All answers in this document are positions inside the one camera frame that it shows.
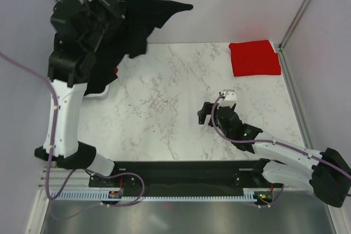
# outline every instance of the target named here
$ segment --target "red fabric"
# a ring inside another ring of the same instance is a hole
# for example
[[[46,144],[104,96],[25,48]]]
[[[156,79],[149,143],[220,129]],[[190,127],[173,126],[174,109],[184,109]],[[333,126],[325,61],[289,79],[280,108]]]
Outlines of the red fabric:
[[[230,43],[229,48],[235,77],[281,75],[278,54],[269,41]]]

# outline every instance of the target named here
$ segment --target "folded red cloth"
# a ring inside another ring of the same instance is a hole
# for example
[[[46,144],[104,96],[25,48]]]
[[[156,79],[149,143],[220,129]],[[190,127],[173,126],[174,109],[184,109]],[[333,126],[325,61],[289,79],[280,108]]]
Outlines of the folded red cloth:
[[[235,77],[281,75],[278,54],[269,41],[230,43],[229,48]]]

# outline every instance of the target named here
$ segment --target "black cloth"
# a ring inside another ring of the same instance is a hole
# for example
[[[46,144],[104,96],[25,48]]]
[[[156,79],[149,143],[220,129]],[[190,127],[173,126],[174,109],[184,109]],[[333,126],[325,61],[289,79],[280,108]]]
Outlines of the black cloth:
[[[117,78],[114,68],[126,54],[131,59],[145,54],[147,38],[154,28],[161,28],[175,13],[193,8],[191,4],[165,0],[121,1],[125,1],[125,19],[118,28],[108,29],[104,34],[85,95],[102,93]]]

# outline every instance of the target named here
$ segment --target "metal floor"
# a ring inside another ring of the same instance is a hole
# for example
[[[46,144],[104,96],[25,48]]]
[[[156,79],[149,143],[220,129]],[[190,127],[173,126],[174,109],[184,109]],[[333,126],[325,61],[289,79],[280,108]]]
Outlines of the metal floor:
[[[93,204],[55,201],[56,216]],[[271,208],[229,202],[141,202],[125,208],[98,206],[68,221],[49,218],[49,234],[333,234],[327,206],[305,193],[284,192]]]

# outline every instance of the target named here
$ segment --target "marble tabletop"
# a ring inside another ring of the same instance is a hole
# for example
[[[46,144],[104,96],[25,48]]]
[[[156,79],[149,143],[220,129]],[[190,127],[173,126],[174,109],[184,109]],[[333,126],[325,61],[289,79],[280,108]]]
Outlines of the marble tabletop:
[[[258,159],[198,125],[203,103],[234,89],[244,122],[303,146],[283,76],[235,78],[228,45],[151,44],[124,58],[108,93],[83,99],[79,141],[115,161]]]

